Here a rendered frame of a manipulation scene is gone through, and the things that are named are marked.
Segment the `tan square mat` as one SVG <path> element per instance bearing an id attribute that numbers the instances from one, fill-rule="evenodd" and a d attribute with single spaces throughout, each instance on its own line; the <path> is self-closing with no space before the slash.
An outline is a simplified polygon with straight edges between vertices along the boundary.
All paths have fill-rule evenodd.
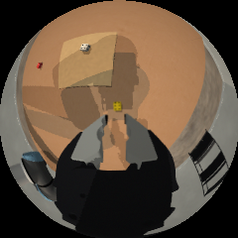
<path id="1" fill-rule="evenodd" d="M 59 59 L 59 88 L 112 85 L 117 32 L 89 34 L 63 42 Z M 89 44 L 88 52 L 80 50 Z"/>

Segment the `white die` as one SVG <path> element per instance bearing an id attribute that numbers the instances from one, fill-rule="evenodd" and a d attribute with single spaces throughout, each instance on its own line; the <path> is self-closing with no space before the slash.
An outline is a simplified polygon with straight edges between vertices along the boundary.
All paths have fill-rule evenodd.
<path id="1" fill-rule="evenodd" d="M 88 52 L 89 48 L 90 48 L 89 44 L 82 44 L 80 50 L 83 52 Z"/>

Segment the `red die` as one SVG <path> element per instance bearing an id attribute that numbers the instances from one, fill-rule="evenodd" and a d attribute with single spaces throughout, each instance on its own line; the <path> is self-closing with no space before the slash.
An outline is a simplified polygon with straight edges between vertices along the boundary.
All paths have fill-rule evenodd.
<path id="1" fill-rule="evenodd" d="M 42 65 L 43 65 L 43 64 L 42 64 L 41 62 L 39 62 L 38 65 L 37 65 L 37 68 L 41 68 Z"/>

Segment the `yellow die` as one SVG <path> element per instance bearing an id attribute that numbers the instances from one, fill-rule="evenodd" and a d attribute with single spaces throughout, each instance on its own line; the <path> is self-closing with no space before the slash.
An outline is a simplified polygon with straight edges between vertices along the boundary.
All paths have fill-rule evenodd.
<path id="1" fill-rule="evenodd" d="M 113 103 L 114 111 L 120 111 L 121 110 L 121 101 L 117 101 Z"/>

